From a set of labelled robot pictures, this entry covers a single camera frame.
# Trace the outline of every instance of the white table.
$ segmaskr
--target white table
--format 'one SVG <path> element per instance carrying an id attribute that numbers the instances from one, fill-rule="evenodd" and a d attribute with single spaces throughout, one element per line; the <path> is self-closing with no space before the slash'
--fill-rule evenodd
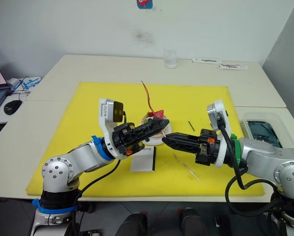
<path id="1" fill-rule="evenodd" d="M 294 119 L 279 94 L 257 63 L 244 63 L 248 71 L 226 71 L 216 65 L 179 61 L 176 69 L 166 69 L 160 59 L 64 56 L 29 95 L 26 103 L 0 132 L 0 197 L 33 198 L 25 188 L 43 156 L 64 111 L 81 81 L 228 86 L 238 113 L 244 109 L 271 108 L 281 114 L 294 136 Z M 257 93 L 248 89 L 257 89 Z M 233 197 L 238 202 L 267 202 L 270 189 L 262 197 Z M 88 198 L 110 201 L 216 201 L 224 197 Z"/>

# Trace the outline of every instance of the white card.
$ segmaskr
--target white card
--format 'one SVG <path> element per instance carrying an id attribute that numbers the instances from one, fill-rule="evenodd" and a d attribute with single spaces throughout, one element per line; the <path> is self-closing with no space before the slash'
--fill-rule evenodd
<path id="1" fill-rule="evenodd" d="M 135 153 L 132 159 L 131 172 L 155 171 L 156 147 L 145 146 L 144 149 Z"/>

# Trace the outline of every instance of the gray floor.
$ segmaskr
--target gray floor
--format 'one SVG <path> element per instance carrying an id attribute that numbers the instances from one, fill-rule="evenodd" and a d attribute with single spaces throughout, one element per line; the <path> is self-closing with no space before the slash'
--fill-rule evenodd
<path id="1" fill-rule="evenodd" d="M 211 236 L 221 235 L 214 224 L 214 216 L 226 214 L 230 217 L 234 236 L 262 235 L 256 218 L 245 218 L 230 214 L 224 203 L 185 203 L 185 202 L 108 202 L 98 203 L 96 211 L 85 213 L 82 218 L 82 230 L 97 229 L 102 236 L 114 236 L 123 220 L 132 213 L 146 212 L 150 235 L 181 236 L 178 227 L 178 211 L 186 207 L 197 210 L 203 217 Z M 0 202 L 0 236 L 26 236 L 34 216 L 35 207 L 28 202 L 4 200 Z M 82 214 L 78 213 L 77 222 Z"/>

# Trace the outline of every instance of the white wall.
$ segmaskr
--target white wall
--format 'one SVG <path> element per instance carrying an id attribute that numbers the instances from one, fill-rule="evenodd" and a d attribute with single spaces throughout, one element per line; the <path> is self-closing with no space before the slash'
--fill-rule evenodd
<path id="1" fill-rule="evenodd" d="M 263 69 L 294 117 L 294 10 Z"/>
<path id="2" fill-rule="evenodd" d="M 0 0 L 0 66 L 7 76 L 44 76 L 64 54 L 263 63 L 294 0 Z"/>

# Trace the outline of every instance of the orange clip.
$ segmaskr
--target orange clip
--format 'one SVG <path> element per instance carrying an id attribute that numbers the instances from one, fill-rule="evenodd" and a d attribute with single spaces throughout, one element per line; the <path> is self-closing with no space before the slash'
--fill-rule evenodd
<path id="1" fill-rule="evenodd" d="M 130 150 L 130 151 L 126 151 L 126 155 L 132 155 L 133 154 L 133 151 L 132 150 Z"/>
<path id="2" fill-rule="evenodd" d="M 209 142 L 209 144 L 214 144 L 215 143 L 215 139 L 213 138 L 208 138 L 207 142 Z"/>

